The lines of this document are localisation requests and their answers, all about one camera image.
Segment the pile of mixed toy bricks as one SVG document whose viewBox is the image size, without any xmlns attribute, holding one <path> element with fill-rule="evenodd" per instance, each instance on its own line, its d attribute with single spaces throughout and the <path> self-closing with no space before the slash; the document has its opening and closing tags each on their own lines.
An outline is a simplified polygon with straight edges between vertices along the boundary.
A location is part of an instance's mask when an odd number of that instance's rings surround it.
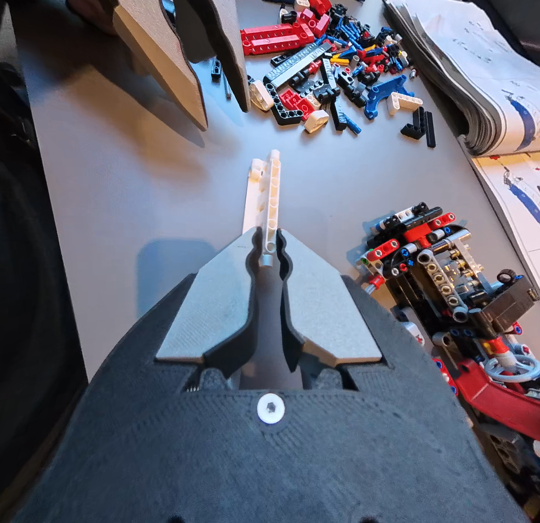
<svg viewBox="0 0 540 523">
<path fill-rule="evenodd" d="M 330 0 L 263 1 L 280 6 L 278 24 L 303 22 L 315 36 L 313 43 L 284 53 L 244 55 L 271 56 L 272 68 L 262 79 L 247 76 L 248 93 L 253 107 L 272 113 L 282 127 L 303 122 L 312 134 L 331 118 L 337 132 L 359 135 L 342 99 L 364 113 L 373 85 L 416 76 L 401 35 L 391 27 L 373 33 L 346 5 Z"/>
</svg>

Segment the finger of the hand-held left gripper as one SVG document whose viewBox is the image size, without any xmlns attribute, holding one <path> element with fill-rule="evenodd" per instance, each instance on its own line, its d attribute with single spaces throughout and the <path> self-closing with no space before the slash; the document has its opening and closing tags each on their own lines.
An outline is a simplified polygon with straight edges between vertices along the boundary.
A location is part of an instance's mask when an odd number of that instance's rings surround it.
<svg viewBox="0 0 540 523">
<path fill-rule="evenodd" d="M 251 108 L 235 0 L 172 0 L 174 26 L 189 63 L 217 57 L 243 112 Z"/>
<path fill-rule="evenodd" d="M 206 131 L 206 108 L 198 77 L 186 60 L 162 0 L 100 1 L 111 11 L 116 33 L 141 68 L 201 131 Z"/>
</svg>

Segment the thick building instruction booklet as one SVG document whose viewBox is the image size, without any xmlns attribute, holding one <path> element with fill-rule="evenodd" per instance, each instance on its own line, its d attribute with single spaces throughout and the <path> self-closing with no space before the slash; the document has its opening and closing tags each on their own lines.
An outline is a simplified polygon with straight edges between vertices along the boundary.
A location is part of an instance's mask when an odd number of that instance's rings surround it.
<svg viewBox="0 0 540 523">
<path fill-rule="evenodd" d="M 539 67 L 456 0 L 382 0 L 421 72 L 463 112 L 471 166 L 539 287 Z"/>
</svg>

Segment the person's left hand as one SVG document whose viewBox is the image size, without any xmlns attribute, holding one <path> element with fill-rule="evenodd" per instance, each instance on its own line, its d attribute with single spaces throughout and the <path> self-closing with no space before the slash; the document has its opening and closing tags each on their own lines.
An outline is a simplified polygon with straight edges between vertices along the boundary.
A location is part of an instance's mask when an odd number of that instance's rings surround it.
<svg viewBox="0 0 540 523">
<path fill-rule="evenodd" d="M 117 0 L 66 0 L 68 9 L 81 19 L 110 36 L 117 36 L 113 25 L 113 11 Z"/>
</svg>

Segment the partly built toy car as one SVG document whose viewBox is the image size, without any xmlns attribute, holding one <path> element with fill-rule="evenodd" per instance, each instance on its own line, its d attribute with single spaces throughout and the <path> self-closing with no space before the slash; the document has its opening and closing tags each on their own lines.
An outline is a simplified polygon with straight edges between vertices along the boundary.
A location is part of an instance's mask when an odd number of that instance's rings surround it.
<svg viewBox="0 0 540 523">
<path fill-rule="evenodd" d="M 369 231 L 357 263 L 365 290 L 385 286 L 394 314 L 422 345 L 460 400 L 473 431 L 524 507 L 539 501 L 539 360 L 518 339 L 539 301 L 524 275 L 490 283 L 470 253 L 470 231 L 453 212 L 424 202 Z"/>
</svg>

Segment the grey desk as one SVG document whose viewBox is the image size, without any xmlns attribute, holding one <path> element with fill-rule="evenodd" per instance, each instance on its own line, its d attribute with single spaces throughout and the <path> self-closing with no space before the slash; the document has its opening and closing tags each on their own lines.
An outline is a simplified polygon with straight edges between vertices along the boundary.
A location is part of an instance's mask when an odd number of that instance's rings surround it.
<svg viewBox="0 0 540 523">
<path fill-rule="evenodd" d="M 422 74 L 409 90 L 433 113 L 436 148 L 401 135 L 406 112 L 374 121 L 343 100 L 361 128 L 333 120 L 309 135 L 272 113 L 243 113 L 210 63 L 194 65 L 208 130 L 200 131 L 158 84 L 135 74 L 122 42 L 87 26 L 65 0 L 11 9 L 49 187 L 86 374 L 139 317 L 242 229 L 253 158 L 281 153 L 279 224 L 342 274 L 376 221 L 417 202 L 452 211 L 494 281 L 524 274 L 456 137 L 450 101 Z"/>
</svg>

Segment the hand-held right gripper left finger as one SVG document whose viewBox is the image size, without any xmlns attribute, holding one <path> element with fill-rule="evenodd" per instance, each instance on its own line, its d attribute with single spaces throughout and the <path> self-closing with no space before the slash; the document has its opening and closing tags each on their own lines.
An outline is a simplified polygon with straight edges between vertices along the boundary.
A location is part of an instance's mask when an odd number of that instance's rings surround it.
<svg viewBox="0 0 540 523">
<path fill-rule="evenodd" d="M 196 274 L 156 354 L 160 362 L 217 369 L 230 378 L 257 346 L 255 279 L 262 229 L 231 242 Z"/>
</svg>

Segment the black angled toy beam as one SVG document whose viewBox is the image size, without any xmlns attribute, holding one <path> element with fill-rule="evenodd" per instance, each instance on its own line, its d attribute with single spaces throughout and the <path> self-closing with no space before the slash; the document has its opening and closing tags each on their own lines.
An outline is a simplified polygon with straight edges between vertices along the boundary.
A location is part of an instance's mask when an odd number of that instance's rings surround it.
<svg viewBox="0 0 540 523">
<path fill-rule="evenodd" d="M 420 140 L 426 134 L 426 119 L 425 111 L 422 106 L 419 106 L 413 111 L 413 122 L 406 124 L 400 133 L 413 140 Z"/>
</svg>

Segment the white angled toy beam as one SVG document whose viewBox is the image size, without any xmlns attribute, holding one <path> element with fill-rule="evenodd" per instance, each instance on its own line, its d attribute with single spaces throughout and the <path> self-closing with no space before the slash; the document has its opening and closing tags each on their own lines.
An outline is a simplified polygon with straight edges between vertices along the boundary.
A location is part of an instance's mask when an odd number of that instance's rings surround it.
<svg viewBox="0 0 540 523">
<path fill-rule="evenodd" d="M 411 113 L 422 107 L 422 99 L 405 95 L 398 92 L 392 92 L 386 98 L 387 110 L 390 116 L 394 116 L 398 111 L 404 110 Z"/>
</svg>

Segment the red long toy panel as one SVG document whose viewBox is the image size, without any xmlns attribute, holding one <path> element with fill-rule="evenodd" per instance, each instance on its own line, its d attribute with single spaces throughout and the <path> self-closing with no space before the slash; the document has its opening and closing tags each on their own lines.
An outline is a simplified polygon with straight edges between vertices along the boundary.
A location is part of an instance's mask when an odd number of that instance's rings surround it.
<svg viewBox="0 0 540 523">
<path fill-rule="evenodd" d="M 246 28 L 240 30 L 240 36 L 245 56 L 284 53 L 315 40 L 314 33 L 303 22 Z"/>
</svg>

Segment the white long toy panel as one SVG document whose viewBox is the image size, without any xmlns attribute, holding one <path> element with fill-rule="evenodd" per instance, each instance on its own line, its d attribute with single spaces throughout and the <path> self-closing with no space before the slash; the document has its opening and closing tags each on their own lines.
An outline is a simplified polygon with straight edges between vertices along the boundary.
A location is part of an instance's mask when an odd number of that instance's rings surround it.
<svg viewBox="0 0 540 523">
<path fill-rule="evenodd" d="M 270 179 L 269 162 L 254 158 L 248 171 L 243 234 L 253 227 L 266 228 Z"/>
</svg>

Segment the blue curved toy panel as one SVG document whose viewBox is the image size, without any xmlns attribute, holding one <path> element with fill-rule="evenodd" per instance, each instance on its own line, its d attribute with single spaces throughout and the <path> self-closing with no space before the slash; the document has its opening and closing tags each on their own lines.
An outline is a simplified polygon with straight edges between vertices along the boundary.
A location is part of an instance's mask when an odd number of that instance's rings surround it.
<svg viewBox="0 0 540 523">
<path fill-rule="evenodd" d="M 379 102 L 390 96 L 392 93 L 396 92 L 414 97 L 414 93 L 407 91 L 407 89 L 404 87 L 406 81 L 407 76 L 401 74 L 386 82 L 382 82 L 371 87 L 371 90 L 367 95 L 366 105 L 364 107 L 364 114 L 368 120 L 373 120 L 375 117 L 377 117 L 377 106 Z"/>
</svg>

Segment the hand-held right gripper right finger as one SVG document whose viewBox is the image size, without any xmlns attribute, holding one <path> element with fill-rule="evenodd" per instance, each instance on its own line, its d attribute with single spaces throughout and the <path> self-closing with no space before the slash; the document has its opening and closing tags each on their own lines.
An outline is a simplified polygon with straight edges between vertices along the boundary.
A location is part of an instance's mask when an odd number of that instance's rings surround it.
<svg viewBox="0 0 540 523">
<path fill-rule="evenodd" d="M 340 272 L 286 230 L 278 230 L 276 245 L 289 370 L 379 362 L 382 353 Z"/>
</svg>

